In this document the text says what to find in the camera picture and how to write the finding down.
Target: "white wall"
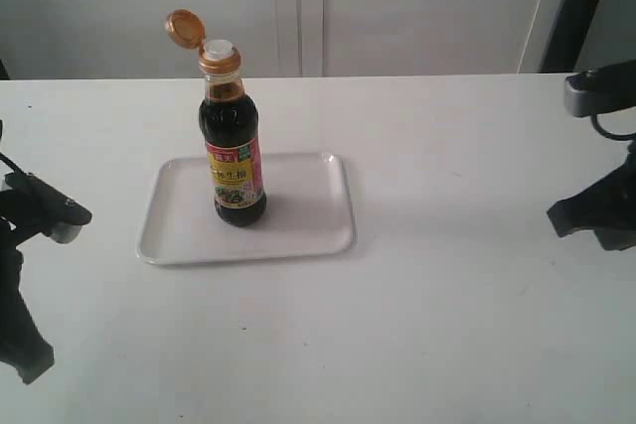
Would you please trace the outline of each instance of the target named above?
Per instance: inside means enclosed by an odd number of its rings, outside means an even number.
[[[636,60],[634,0],[599,0],[576,69],[595,69],[627,60]]]
[[[291,75],[294,66],[279,54],[288,55],[278,42],[286,27],[278,24],[293,25],[281,39],[293,43],[297,19],[277,18],[284,2],[295,9],[295,0],[1,0],[0,59],[13,78],[196,76],[196,54],[163,31],[169,12],[188,8],[209,34],[238,45],[246,75]]]
[[[515,72],[538,1],[324,0],[324,73]]]

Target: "soy sauce bottle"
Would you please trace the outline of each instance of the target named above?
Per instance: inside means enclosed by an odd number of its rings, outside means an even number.
[[[215,209],[227,223],[246,226],[265,211],[258,146],[258,111],[240,79],[240,53],[227,40],[205,40],[205,28],[192,12],[168,16],[166,30],[175,43],[199,49],[206,95],[199,126],[206,141],[215,191]]]

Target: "white cap insert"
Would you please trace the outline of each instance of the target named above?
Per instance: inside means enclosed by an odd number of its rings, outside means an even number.
[[[208,60],[224,60],[232,56],[234,45],[228,40],[208,40],[203,45]]]

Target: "white table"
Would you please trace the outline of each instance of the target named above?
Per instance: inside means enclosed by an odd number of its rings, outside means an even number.
[[[0,82],[2,150],[94,214],[21,247],[56,364],[0,366],[2,422],[635,422],[636,250],[545,214],[625,145],[562,81],[250,79],[264,152],[344,158],[357,242],[174,270],[135,243],[157,168],[204,152],[202,82]]]

